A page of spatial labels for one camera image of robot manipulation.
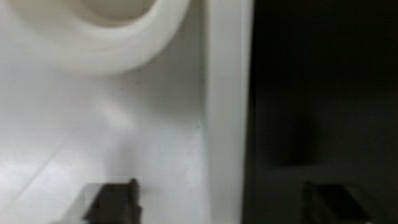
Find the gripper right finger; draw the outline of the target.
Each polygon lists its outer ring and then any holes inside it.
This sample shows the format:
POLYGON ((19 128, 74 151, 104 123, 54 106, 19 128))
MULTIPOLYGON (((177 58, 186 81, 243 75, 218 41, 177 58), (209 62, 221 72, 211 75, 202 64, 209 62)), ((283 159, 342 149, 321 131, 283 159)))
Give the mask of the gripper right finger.
POLYGON ((303 183, 301 224, 372 224, 372 217, 340 184, 303 183))

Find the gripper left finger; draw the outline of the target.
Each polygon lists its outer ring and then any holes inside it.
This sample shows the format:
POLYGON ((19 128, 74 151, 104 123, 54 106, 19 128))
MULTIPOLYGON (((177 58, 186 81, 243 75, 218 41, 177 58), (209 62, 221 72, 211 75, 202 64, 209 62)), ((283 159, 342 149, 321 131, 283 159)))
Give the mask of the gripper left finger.
POLYGON ((134 179, 100 186, 83 220, 86 224, 141 224, 140 185, 134 179))

